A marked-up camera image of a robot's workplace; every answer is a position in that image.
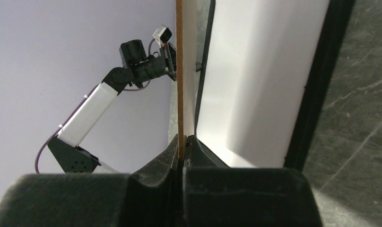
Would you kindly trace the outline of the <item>sunflower photo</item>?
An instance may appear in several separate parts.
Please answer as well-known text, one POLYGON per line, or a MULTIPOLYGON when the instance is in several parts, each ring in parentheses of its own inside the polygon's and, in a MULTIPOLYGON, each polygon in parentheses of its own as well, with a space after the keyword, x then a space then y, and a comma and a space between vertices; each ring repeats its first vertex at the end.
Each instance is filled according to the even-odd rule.
POLYGON ((196 135, 231 167, 282 167, 327 0, 215 3, 196 135))

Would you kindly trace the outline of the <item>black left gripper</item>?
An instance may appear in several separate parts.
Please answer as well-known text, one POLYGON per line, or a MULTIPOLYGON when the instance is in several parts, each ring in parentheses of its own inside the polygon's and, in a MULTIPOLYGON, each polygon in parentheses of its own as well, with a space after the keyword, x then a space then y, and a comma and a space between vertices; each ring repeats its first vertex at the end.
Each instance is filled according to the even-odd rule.
POLYGON ((145 52, 143 42, 131 40, 120 45, 119 51, 123 68, 132 79, 129 86, 143 88, 144 83, 167 75, 171 80, 177 80, 176 49, 169 42, 171 30, 161 25, 153 33, 153 39, 145 52))

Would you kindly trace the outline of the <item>black picture frame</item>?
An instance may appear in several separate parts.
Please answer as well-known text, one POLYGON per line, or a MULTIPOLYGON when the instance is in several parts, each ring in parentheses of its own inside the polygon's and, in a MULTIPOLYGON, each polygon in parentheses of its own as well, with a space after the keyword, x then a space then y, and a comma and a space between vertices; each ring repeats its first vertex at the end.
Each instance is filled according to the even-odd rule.
MULTIPOLYGON (((217 0, 212 2, 208 14, 208 26, 203 55, 204 67, 201 72, 197 95, 195 133, 199 119, 200 101, 207 67, 208 49, 216 1, 217 0)), ((329 3, 308 80, 304 86, 304 94, 295 122, 295 127, 282 167, 298 170, 302 170, 304 167, 354 6, 354 1, 352 0, 329 0, 329 3)))

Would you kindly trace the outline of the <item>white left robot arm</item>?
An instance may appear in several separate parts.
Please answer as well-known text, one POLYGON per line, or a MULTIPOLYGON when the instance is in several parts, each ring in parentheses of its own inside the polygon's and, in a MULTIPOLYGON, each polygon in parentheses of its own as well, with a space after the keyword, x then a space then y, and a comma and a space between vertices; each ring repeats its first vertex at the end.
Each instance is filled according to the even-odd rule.
POLYGON ((39 172, 41 152, 48 148, 65 173, 116 173, 80 144, 122 91, 143 90, 151 80, 164 75, 177 79, 176 49, 169 41, 171 37, 168 27, 156 29, 152 42, 159 45, 158 52, 146 52, 138 39, 122 43, 119 51, 123 66, 110 70, 43 144, 35 159, 35 171, 39 172))

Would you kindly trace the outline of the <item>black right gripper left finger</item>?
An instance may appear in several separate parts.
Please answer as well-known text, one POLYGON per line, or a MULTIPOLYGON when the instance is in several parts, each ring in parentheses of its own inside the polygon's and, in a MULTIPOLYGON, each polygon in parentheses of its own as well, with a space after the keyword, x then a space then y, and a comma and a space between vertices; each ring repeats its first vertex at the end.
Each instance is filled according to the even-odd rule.
POLYGON ((0 227, 167 227, 178 138, 132 174, 31 174, 0 201, 0 227))

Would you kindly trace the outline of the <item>brown backing board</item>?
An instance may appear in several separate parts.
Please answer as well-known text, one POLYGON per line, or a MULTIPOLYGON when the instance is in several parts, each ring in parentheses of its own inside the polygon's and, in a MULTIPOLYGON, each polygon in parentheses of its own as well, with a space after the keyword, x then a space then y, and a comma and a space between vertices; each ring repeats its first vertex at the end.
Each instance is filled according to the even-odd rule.
POLYGON ((176 16, 176 68, 177 68, 177 108, 178 108, 178 157, 184 161, 186 136, 184 134, 183 116, 183 0, 175 1, 176 16))

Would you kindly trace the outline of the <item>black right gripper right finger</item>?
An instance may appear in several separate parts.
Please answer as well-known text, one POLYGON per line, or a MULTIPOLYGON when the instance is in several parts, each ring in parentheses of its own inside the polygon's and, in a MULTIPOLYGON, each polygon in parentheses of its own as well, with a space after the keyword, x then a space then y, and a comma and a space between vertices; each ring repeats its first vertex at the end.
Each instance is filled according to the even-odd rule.
POLYGON ((200 140, 187 139, 182 202, 189 227, 321 227, 303 174, 290 168, 229 167, 200 140))

